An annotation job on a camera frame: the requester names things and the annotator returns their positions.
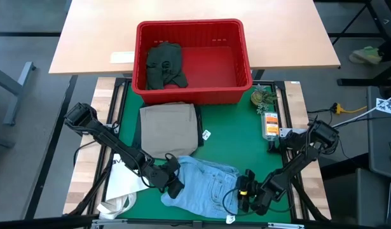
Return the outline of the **person's leg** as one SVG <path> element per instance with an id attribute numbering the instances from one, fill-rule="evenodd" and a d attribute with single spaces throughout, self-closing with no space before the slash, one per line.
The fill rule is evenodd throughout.
<path id="1" fill-rule="evenodd" d="M 391 38 L 378 47 L 381 62 L 391 61 Z"/>

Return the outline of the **dark green garment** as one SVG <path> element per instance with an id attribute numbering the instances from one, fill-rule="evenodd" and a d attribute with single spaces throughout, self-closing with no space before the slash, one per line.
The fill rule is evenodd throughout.
<path id="1" fill-rule="evenodd" d="M 188 80 L 182 70 L 182 48 L 177 43 L 163 42 L 148 52 L 146 89 L 163 90 L 166 85 L 186 88 Z"/>

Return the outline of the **clear box with orange label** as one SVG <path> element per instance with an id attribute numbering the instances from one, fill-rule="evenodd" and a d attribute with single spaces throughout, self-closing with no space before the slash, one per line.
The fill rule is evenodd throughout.
<path id="1" fill-rule="evenodd" d="M 276 141 L 279 138 L 278 114 L 264 112 L 261 115 L 262 135 L 268 141 Z"/>

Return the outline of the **black aluminium frame rail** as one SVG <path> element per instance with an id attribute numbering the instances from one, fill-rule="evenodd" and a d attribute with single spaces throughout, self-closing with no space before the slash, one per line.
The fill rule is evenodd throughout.
<path id="1" fill-rule="evenodd" d="M 115 81 L 116 78 L 99 78 L 91 101 L 91 107 L 96 109 L 99 121 L 105 124 L 121 121 L 121 105 L 126 98 L 127 85 L 115 90 Z M 88 194 L 111 157 L 111 150 L 94 142 L 89 135 L 82 137 L 80 146 L 64 204 L 64 214 L 73 211 Z"/>
<path id="2" fill-rule="evenodd" d="M 121 86 L 128 85 L 131 81 L 131 78 L 116 78 L 114 89 L 116 90 Z M 262 86 L 269 86 L 272 90 L 279 88 L 280 90 L 285 91 L 285 83 L 283 81 L 254 80 L 252 84 L 254 86 L 258 84 Z"/>
<path id="3" fill-rule="evenodd" d="M 307 129 L 308 114 L 300 82 L 276 81 L 275 90 L 277 93 L 280 126 L 296 130 Z M 299 187 L 304 190 L 306 196 L 309 197 L 317 210 L 327 219 L 331 219 L 319 162 L 316 160 L 312 161 L 296 176 L 296 180 L 299 183 Z M 315 218 L 309 211 L 308 205 L 299 196 L 298 190 L 295 188 L 292 189 L 292 197 L 295 204 L 292 217 L 314 220 Z"/>

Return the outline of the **white printed paper tag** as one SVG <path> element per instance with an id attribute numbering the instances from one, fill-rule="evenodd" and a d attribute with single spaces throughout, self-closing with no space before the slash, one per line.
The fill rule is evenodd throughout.
<path id="1" fill-rule="evenodd" d="M 385 101 L 384 99 L 376 99 L 376 109 L 384 113 L 391 114 L 391 101 Z"/>

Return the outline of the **small potted artificial plant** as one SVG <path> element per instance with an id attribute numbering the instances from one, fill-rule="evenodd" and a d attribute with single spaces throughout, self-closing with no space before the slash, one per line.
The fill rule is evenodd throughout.
<path id="1" fill-rule="evenodd" d="M 270 105 L 274 105 L 277 101 L 277 93 L 269 92 L 265 86 L 257 84 L 250 96 L 250 101 L 255 105 L 257 114 L 262 115 L 269 110 Z"/>

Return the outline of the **red plastic laundry bin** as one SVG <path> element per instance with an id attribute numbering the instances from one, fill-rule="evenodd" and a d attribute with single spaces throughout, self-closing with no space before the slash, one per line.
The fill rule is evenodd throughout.
<path id="1" fill-rule="evenodd" d="M 188 86 L 148 90 L 146 61 L 163 42 L 182 48 Z M 231 19 L 145 21 L 137 26 L 132 90 L 146 104 L 236 104 L 252 86 L 244 27 Z"/>

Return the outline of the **white paper strip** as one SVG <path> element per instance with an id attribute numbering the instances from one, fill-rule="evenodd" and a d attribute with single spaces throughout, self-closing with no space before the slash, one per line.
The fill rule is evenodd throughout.
<path id="1" fill-rule="evenodd" d="M 134 63 L 135 52 L 113 52 L 111 54 L 111 64 L 129 64 Z"/>

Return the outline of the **grey cabinet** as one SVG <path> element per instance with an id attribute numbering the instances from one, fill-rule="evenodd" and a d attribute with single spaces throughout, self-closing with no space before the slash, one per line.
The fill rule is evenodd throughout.
<path id="1" fill-rule="evenodd" d="M 391 114 L 375 109 L 367 117 L 369 168 L 391 178 Z"/>

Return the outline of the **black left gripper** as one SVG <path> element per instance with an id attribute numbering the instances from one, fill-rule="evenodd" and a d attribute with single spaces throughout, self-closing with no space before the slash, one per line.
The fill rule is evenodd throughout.
<path id="1" fill-rule="evenodd" d="M 179 169 L 180 165 L 177 158 L 171 153 L 166 153 L 165 159 L 166 162 L 163 165 L 147 166 L 144 169 L 144 177 L 150 188 L 164 189 L 168 187 L 169 197 L 175 199 L 184 188 L 184 184 L 180 181 L 174 181 L 175 169 Z"/>

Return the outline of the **light blue denim garment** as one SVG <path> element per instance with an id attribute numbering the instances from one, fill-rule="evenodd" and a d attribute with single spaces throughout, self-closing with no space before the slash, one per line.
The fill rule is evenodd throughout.
<path id="1" fill-rule="evenodd" d="M 180 156 L 179 180 L 184 188 L 177 198 L 168 194 L 161 196 L 167 207 L 178 207 L 206 218 L 224 219 L 238 213 L 238 199 L 234 189 L 238 169 L 215 162 Z"/>

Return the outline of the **silver metal bracket plate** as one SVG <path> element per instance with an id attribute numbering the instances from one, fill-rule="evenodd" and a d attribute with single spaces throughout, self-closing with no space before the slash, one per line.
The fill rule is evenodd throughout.
<path id="1" fill-rule="evenodd" d="M 285 138 L 290 133 L 302 134 L 306 132 L 303 128 L 280 128 L 280 137 Z"/>

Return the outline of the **grey metal desk leg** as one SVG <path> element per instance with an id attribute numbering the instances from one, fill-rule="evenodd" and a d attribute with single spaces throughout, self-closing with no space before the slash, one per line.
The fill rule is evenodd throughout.
<path id="1" fill-rule="evenodd" d="M 12 94 L 11 101 L 8 105 L 8 109 L 3 120 L 5 125 L 13 126 L 15 124 L 17 111 L 24 95 L 25 85 L 29 79 L 29 76 L 31 75 L 31 72 L 35 70 L 36 66 L 33 62 L 26 62 L 20 77 L 17 80 L 14 80 L 2 70 L 0 70 L 0 87 L 4 88 Z"/>

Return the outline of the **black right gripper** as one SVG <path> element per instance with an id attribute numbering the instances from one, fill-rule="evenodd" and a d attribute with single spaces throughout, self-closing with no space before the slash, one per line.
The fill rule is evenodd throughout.
<path id="1" fill-rule="evenodd" d="M 255 181 L 255 173 L 250 169 L 237 178 L 236 187 L 240 191 L 247 191 L 246 195 L 238 194 L 238 208 L 243 212 L 248 212 L 250 208 L 260 216 L 265 215 L 271 202 L 277 202 L 280 196 L 280 188 L 274 181 L 258 183 Z"/>

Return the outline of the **tan garment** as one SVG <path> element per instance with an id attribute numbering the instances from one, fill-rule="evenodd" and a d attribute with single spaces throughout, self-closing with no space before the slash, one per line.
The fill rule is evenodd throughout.
<path id="1" fill-rule="evenodd" d="M 188 156 L 198 147 L 198 122 L 193 104 L 170 103 L 139 109 L 140 148 L 154 158 L 170 153 Z"/>

